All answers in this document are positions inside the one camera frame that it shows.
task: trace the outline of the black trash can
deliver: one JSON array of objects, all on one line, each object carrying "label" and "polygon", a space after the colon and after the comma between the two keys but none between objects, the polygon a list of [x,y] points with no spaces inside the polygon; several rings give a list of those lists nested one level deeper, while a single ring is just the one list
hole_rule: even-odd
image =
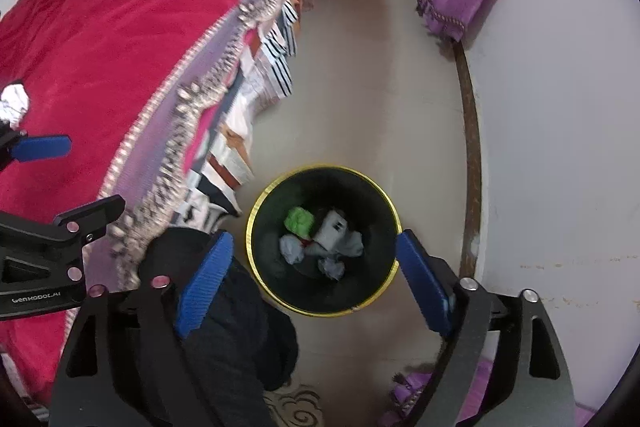
[{"label": "black trash can", "polygon": [[[317,214],[339,208],[350,230],[362,233],[364,255],[343,259],[339,281],[309,277],[280,254],[284,220],[295,206]],[[375,182],[347,167],[315,165],[284,174],[262,192],[249,215],[246,251],[254,276],[279,304],[313,317],[338,317],[364,308],[389,286],[398,270],[398,213]]]}]

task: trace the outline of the tiled floor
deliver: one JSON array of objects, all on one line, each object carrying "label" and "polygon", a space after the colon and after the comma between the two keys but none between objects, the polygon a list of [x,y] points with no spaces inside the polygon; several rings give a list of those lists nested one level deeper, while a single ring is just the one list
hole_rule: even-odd
[{"label": "tiled floor", "polygon": [[[452,58],[414,6],[316,0],[303,14],[290,62],[294,93],[258,117],[256,179],[240,190],[239,203],[248,212],[271,180],[296,166],[347,165],[375,179],[402,225],[457,270],[466,184],[460,87]],[[240,250],[244,220],[229,228]],[[401,273],[355,314],[292,318],[301,349],[295,380],[318,388],[329,427],[375,425],[393,374],[433,361],[440,347]]]}]

